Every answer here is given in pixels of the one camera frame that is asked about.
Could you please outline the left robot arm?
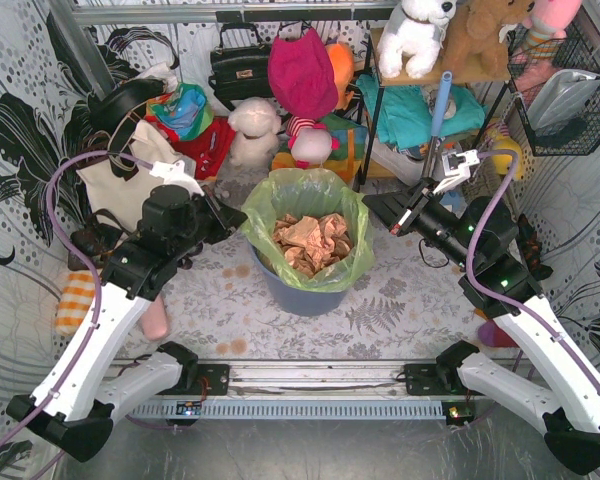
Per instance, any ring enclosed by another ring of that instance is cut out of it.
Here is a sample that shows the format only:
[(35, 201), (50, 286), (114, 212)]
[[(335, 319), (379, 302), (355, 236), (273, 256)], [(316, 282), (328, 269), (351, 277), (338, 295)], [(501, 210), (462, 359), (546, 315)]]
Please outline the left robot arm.
[(86, 462), (138, 405), (163, 391), (198, 384), (197, 355), (173, 341), (111, 381), (105, 374), (131, 328), (176, 275), (180, 261), (205, 244), (229, 238), (246, 219), (208, 191), (154, 188), (136, 231), (103, 269), (99, 295), (60, 360), (31, 394), (12, 398), (8, 415)]

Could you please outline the green trash bag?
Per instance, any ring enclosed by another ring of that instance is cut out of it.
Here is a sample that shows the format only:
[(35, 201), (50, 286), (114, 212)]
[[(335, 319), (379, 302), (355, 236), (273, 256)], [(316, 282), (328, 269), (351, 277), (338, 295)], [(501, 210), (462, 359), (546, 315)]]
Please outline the green trash bag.
[(242, 211), (246, 238), (290, 287), (341, 292), (374, 264), (369, 209), (329, 170), (275, 170)]

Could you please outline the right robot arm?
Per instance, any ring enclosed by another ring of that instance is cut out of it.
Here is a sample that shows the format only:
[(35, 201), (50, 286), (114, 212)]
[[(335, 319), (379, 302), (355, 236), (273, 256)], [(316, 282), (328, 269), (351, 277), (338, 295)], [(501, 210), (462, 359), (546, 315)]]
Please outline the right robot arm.
[(501, 366), (458, 341), (435, 360), (439, 386), (451, 394), (482, 394), (538, 431), (567, 469), (600, 467), (600, 373), (555, 316), (548, 298), (509, 244), (518, 234), (499, 198), (479, 197), (456, 216), (426, 185), (366, 195), (364, 204), (396, 236), (415, 232), (465, 272), (469, 302), (503, 330), (545, 384)]

